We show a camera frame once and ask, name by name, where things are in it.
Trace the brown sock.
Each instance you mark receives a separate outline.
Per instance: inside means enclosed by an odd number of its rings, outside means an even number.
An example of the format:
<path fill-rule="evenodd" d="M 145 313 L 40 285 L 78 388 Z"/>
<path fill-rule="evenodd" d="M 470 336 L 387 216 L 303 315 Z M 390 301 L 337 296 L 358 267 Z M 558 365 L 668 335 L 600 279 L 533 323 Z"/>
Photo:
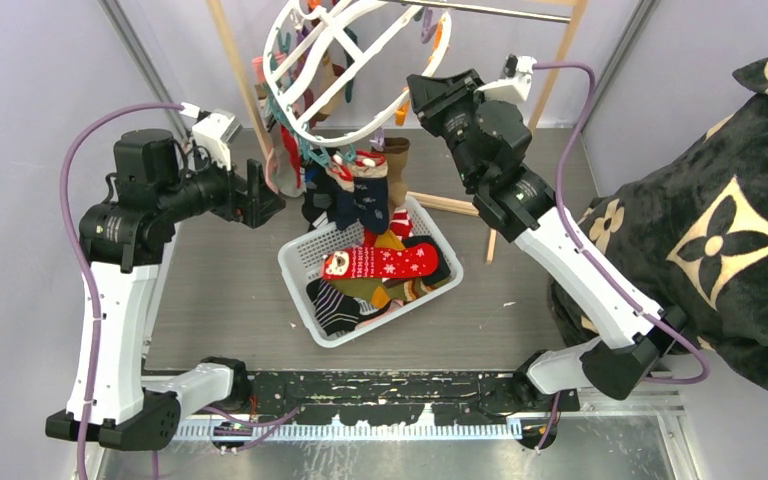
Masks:
<path fill-rule="evenodd" d="M 388 213 L 392 219 L 395 211 L 402 207 L 408 192 L 403 172 L 408 164 L 410 140 L 404 137 L 385 137 L 382 153 L 387 162 Z"/>

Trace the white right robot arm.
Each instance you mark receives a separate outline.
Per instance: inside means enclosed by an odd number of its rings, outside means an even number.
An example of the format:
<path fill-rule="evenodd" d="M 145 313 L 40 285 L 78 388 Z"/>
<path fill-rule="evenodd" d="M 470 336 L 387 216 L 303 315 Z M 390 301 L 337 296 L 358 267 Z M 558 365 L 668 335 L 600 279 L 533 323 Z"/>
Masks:
<path fill-rule="evenodd" d="M 486 84 L 468 70 L 406 82 L 421 126 L 445 141 L 479 217 L 543 267 L 597 328 L 595 338 L 538 352 L 519 367 L 518 403 L 537 411 L 554 394 L 584 387 L 626 399 L 673 346 L 686 316 L 624 279 L 582 236 L 557 191 L 525 165 L 532 133 L 501 91 L 526 79 Z"/>

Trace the red snowflake sock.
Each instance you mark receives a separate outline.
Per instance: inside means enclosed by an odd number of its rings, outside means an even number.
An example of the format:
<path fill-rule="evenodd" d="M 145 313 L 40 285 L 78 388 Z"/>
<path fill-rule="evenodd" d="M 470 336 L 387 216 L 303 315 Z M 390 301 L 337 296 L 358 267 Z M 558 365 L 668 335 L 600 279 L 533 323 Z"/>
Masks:
<path fill-rule="evenodd" d="M 402 250 L 358 246 L 330 254 L 322 266 L 322 277 L 332 279 L 411 279 L 434 273 L 440 256 L 434 246 L 421 243 Z"/>

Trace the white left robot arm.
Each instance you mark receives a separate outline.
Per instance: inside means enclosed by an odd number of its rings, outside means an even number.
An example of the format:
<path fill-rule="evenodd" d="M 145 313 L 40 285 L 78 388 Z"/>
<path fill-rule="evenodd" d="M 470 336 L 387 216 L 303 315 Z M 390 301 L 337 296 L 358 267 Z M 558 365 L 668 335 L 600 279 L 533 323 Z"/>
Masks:
<path fill-rule="evenodd" d="M 165 448 L 179 422 L 208 406 L 237 413 L 253 387 L 244 362 L 209 356 L 162 383 L 144 384 L 145 343 L 152 332 L 161 265 L 179 223 L 205 213 L 251 228 L 284 208 L 249 161 L 245 176 L 231 159 L 232 135 L 195 132 L 192 169 L 178 163 L 180 143 L 163 129 L 127 132 L 115 143 L 108 194 L 78 224 L 85 284 L 81 357 L 66 407 L 50 415 L 53 439 L 86 440 L 120 451 Z"/>

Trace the white oval clip hanger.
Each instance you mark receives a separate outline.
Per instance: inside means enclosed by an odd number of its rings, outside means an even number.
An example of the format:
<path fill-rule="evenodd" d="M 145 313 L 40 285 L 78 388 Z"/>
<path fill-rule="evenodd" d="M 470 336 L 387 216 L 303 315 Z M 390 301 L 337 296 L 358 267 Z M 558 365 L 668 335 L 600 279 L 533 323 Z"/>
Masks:
<path fill-rule="evenodd" d="M 336 148 L 353 144 L 394 118 L 399 105 L 408 100 L 408 90 L 403 89 L 366 124 L 341 136 L 320 136 L 314 134 L 310 126 L 314 117 L 337 94 L 344 92 L 362 69 L 376 60 L 418 16 L 422 18 L 420 41 L 431 44 L 431 55 L 434 29 L 448 9 L 403 5 L 405 10 L 368 45 L 363 46 L 352 39 L 348 30 L 357 20 L 388 4 L 387 1 L 338 1 L 331 7 L 324 7 L 317 2 L 288 1 L 277 14 L 263 47 L 262 76 L 276 116 L 295 136 L 300 147 Z M 312 97 L 309 106 L 297 111 L 297 102 L 310 89 L 311 83 L 322 76 L 318 65 L 333 47 L 342 50 L 350 64 L 335 75 L 330 86 Z"/>

